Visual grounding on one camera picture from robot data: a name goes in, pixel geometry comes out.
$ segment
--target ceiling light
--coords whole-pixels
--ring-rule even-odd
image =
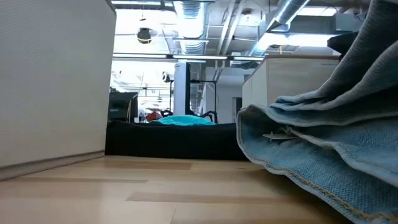
[[[240,61],[256,61],[256,62],[261,62],[263,57],[234,57],[234,60],[240,60]]]
[[[333,16],[339,7],[306,6],[298,12],[298,16]]]
[[[209,42],[208,39],[185,39],[185,38],[179,38],[179,37],[174,37],[173,40],[174,40],[174,41],[181,41],[181,42],[184,42],[184,41],[189,41],[189,42],[205,42],[205,43]]]
[[[203,59],[203,60],[226,60],[227,56],[212,55],[173,55],[174,59]]]
[[[293,34],[288,38],[289,45],[304,47],[327,47],[328,39],[336,35]]]
[[[112,1],[112,4],[140,4],[140,5],[160,6],[159,2],[137,2],[137,1]],[[165,2],[164,5],[173,6],[171,2]]]
[[[113,54],[113,57],[126,57],[126,58],[166,58],[166,55],[162,54]]]
[[[205,60],[195,60],[195,59],[179,59],[178,62],[206,63]]]

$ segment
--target wooden floor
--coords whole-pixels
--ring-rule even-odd
[[[1,224],[345,222],[250,162],[107,156],[0,182]]]

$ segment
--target exposed ductwork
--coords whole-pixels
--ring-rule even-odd
[[[174,2],[178,17],[178,34],[186,39],[202,37],[205,30],[206,3],[178,1]],[[180,41],[183,54],[204,54],[205,43],[197,40]]]
[[[297,16],[300,10],[307,5],[310,0],[280,0],[275,11],[270,13],[273,17],[270,21],[266,21],[266,33],[259,39],[255,46],[248,52],[247,56],[261,57],[267,50],[267,46],[272,43],[269,42],[268,31],[279,27],[281,25],[288,25]]]

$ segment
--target teal fabric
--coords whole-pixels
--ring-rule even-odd
[[[174,124],[179,126],[214,125],[213,122],[192,115],[168,116],[157,120],[162,124]]]

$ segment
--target white cabinet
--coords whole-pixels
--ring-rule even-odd
[[[243,83],[243,107],[317,90],[337,64],[337,56],[269,55]]]

